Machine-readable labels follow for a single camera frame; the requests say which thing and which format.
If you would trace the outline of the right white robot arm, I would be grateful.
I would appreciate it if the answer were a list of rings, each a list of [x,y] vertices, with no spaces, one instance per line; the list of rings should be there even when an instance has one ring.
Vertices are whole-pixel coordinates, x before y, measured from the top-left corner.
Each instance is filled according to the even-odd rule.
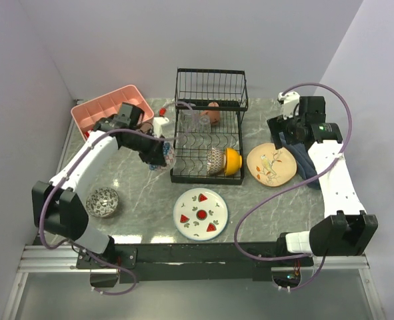
[[[275,250],[276,260],[291,265],[299,254],[360,256],[378,228],[375,215],[367,214],[347,168],[344,138],[336,123],[326,122],[322,96],[280,93],[280,116],[267,120],[277,149],[284,143],[302,144],[318,174],[324,201],[324,220],[308,231],[284,233],[284,244]]]

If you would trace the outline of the grey patterned bowl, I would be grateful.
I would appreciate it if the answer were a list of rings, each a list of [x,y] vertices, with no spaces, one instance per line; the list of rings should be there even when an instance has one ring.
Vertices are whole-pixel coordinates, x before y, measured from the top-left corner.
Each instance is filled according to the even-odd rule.
[[[118,207],[119,195],[110,187],[101,187],[89,194],[86,200],[87,213],[93,217],[108,218]]]

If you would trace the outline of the red patterned small bowl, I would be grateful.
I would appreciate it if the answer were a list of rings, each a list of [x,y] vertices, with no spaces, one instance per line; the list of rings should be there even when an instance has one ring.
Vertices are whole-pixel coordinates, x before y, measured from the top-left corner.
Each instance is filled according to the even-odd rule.
[[[216,175],[224,170],[226,164],[225,152],[216,147],[207,152],[207,174]]]

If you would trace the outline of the orange bowl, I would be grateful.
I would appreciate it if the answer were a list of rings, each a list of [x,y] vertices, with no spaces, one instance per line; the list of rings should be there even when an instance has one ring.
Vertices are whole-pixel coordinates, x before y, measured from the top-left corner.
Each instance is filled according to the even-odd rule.
[[[236,174],[242,167],[243,158],[238,151],[232,148],[225,149],[225,176],[232,176]]]

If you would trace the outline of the beige bird plate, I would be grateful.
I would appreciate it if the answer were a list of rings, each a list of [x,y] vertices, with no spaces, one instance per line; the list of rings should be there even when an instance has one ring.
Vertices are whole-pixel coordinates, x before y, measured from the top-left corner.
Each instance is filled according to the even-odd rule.
[[[286,148],[276,149],[273,143],[263,143],[249,152],[247,168],[261,184],[279,187],[296,175],[297,162]]]

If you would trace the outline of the pink coffee mug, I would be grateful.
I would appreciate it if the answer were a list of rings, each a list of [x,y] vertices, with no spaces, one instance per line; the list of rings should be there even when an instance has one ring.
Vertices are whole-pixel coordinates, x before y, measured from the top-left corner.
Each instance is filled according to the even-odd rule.
[[[220,110],[217,110],[219,104],[217,102],[210,102],[208,106],[215,107],[215,109],[203,110],[202,112],[200,112],[200,115],[204,117],[207,116],[210,119],[210,124],[212,126],[218,125],[221,119],[221,112]]]

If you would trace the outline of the blue triangle pattern bowl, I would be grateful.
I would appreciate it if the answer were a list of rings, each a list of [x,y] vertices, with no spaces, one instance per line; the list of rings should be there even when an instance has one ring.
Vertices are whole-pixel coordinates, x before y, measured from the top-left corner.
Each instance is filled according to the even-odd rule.
[[[170,170],[174,166],[174,164],[176,162],[175,150],[174,150],[172,144],[170,144],[170,142],[163,143],[163,156],[164,156],[164,160],[166,162],[166,166],[149,165],[150,171],[167,171],[167,170]]]

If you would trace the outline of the white watermelon plate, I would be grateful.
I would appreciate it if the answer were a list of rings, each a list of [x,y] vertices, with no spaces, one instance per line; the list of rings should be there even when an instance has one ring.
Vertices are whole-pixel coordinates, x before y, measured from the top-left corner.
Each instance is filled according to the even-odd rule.
[[[184,192],[173,206],[173,222],[187,239],[209,241],[219,236],[229,220],[224,199],[207,188]]]

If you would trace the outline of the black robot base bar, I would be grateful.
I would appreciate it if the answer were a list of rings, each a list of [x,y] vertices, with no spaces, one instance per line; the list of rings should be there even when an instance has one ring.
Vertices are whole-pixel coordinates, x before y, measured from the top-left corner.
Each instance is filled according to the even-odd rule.
[[[285,246],[275,242],[240,243],[246,253],[261,258],[290,255]],[[220,279],[251,279],[271,281],[272,268],[312,267],[313,258],[301,257],[290,260],[258,261],[237,250],[234,243],[160,243],[116,245],[117,260],[121,266],[132,271],[137,282],[145,281],[190,281]],[[88,254],[80,250],[76,267],[91,271],[91,280],[96,286],[113,287],[113,280],[133,284],[131,275],[124,271],[113,276],[100,276],[97,271],[107,269]]]

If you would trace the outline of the clear plastic cup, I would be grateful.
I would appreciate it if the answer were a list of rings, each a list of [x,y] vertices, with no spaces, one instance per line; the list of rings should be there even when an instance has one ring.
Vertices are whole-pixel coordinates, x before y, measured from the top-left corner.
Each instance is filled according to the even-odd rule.
[[[186,133],[210,133],[211,120],[200,110],[182,110],[180,112],[181,128]]]

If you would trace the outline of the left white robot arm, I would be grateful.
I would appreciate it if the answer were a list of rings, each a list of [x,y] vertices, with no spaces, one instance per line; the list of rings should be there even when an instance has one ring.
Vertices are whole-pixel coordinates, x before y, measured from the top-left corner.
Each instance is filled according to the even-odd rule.
[[[91,226],[85,202],[90,184],[121,148],[136,151],[150,169],[171,166],[173,148],[170,140],[162,135],[168,118],[158,116],[143,121],[143,116],[138,106],[123,103],[118,112],[94,124],[84,146],[62,171],[48,182],[34,184],[31,191],[33,219],[46,248],[56,248],[45,239],[45,233],[51,233],[93,254],[94,262],[102,268],[117,262],[114,239]]]

